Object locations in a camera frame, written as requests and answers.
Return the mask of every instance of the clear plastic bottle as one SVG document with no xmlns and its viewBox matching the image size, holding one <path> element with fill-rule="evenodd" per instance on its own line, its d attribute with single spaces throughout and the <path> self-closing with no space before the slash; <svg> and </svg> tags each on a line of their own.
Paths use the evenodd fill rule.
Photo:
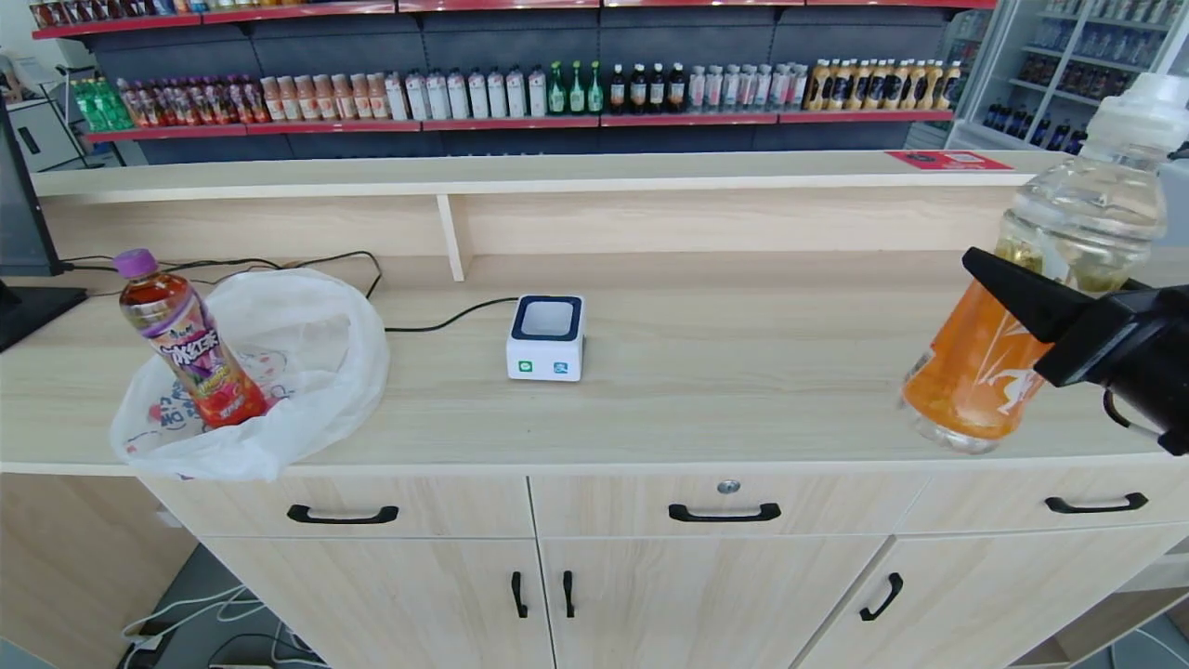
<svg viewBox="0 0 1189 669">
<path fill-rule="evenodd" d="M 995 254 L 1086 292 L 1118 289 L 1168 228 L 1156 170 L 1189 135 L 1187 101 L 1189 80 L 1147 72 L 1103 100 L 1081 154 L 1017 190 Z M 910 371 L 901 408 L 929 440 L 989 452 L 1019 428 L 1049 347 L 971 282 Z"/>
</svg>

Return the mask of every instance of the drawer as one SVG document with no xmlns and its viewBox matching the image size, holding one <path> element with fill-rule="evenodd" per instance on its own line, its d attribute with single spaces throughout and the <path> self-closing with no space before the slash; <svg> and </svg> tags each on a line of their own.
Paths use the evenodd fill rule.
<svg viewBox="0 0 1189 669">
<path fill-rule="evenodd" d="M 141 481 L 200 537 L 533 536 L 523 476 Z"/>
<path fill-rule="evenodd" d="M 1103 528 L 1189 520 L 1189 463 L 937 472 L 898 534 Z"/>
<path fill-rule="evenodd" d="M 891 534 L 926 480 L 912 472 L 530 478 L 541 537 Z"/>
</svg>

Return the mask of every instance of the red sign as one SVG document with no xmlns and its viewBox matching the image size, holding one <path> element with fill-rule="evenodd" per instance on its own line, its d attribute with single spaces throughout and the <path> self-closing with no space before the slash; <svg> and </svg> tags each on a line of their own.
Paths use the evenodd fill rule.
<svg viewBox="0 0 1189 669">
<path fill-rule="evenodd" d="M 1015 169 L 974 151 L 885 151 L 917 169 Z"/>
</svg>

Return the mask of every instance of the wooden counter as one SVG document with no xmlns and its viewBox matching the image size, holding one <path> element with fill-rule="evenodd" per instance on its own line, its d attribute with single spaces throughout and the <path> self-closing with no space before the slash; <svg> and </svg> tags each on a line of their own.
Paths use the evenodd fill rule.
<svg viewBox="0 0 1189 669">
<path fill-rule="evenodd" d="M 508 380 L 511 308 L 492 305 L 391 334 L 373 416 L 279 481 L 139 476 L 336 669 L 1063 668 L 1189 597 L 1168 568 L 1189 460 L 1113 425 L 1092 387 L 1043 391 L 982 457 L 897 412 L 969 283 L 961 251 L 993 242 L 1014 188 L 1061 159 L 988 154 L 1013 169 L 552 156 L 36 184 L 63 257 L 372 251 L 390 326 L 586 297 L 579 384 Z M 366 260 L 319 269 L 372 279 Z M 1189 250 L 1162 248 L 1139 278 L 1187 272 Z M 107 296 L 0 356 L 4 476 L 139 487 L 107 428 L 150 355 Z"/>
</svg>

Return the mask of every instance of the black handle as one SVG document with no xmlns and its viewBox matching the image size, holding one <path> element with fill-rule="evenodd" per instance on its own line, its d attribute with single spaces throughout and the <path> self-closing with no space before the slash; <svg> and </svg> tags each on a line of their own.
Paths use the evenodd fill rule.
<svg viewBox="0 0 1189 669">
<path fill-rule="evenodd" d="M 289 507 L 285 516 L 295 523 L 310 523 L 316 525 L 383 525 L 396 520 L 401 510 L 395 506 L 382 506 L 376 516 L 371 518 L 314 518 L 309 515 L 309 507 L 303 504 L 295 504 Z"/>
<path fill-rule="evenodd" d="M 566 591 L 566 618 L 574 617 L 574 573 L 566 572 L 561 575 L 561 588 Z"/>
<path fill-rule="evenodd" d="M 761 504 L 755 516 L 694 516 L 684 504 L 671 504 L 669 518 L 680 523 L 765 523 L 780 518 L 780 505 Z"/>
<path fill-rule="evenodd" d="M 512 572 L 512 599 L 516 600 L 516 614 L 528 618 L 528 607 L 520 600 L 520 572 Z"/>
<path fill-rule="evenodd" d="M 872 613 L 872 610 L 867 607 L 863 607 L 863 610 L 858 612 L 858 617 L 863 619 L 863 623 L 870 623 L 872 620 L 879 618 L 880 614 L 887 610 L 888 605 L 892 604 L 892 600 L 894 600 L 904 588 L 904 579 L 901 579 L 895 572 L 888 574 L 888 582 L 892 583 L 892 592 L 888 593 L 888 599 L 883 600 L 883 604 L 881 604 L 874 613 Z"/>
<path fill-rule="evenodd" d="M 1124 496 L 1127 504 L 1122 506 L 1070 506 L 1069 503 L 1061 498 L 1049 498 L 1044 501 L 1049 511 L 1053 513 L 1114 513 L 1116 511 L 1137 511 L 1144 509 L 1147 504 L 1147 498 L 1144 493 L 1131 493 L 1130 496 Z"/>
</svg>

